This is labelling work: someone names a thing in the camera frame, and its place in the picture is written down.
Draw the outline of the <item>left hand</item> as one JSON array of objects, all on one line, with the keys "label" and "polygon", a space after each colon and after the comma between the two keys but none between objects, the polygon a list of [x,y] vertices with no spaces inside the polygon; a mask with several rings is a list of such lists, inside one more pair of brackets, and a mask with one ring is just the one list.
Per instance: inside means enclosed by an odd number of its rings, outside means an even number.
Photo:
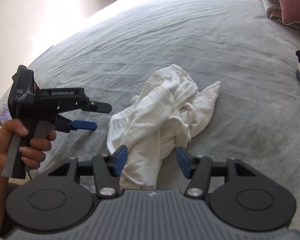
[{"label": "left hand", "polygon": [[50,130],[43,138],[33,138],[30,145],[22,142],[28,139],[29,130],[19,119],[4,122],[0,129],[0,174],[4,167],[21,161],[32,170],[37,170],[46,159],[46,152],[51,150],[51,142],[56,139],[55,130]]}]

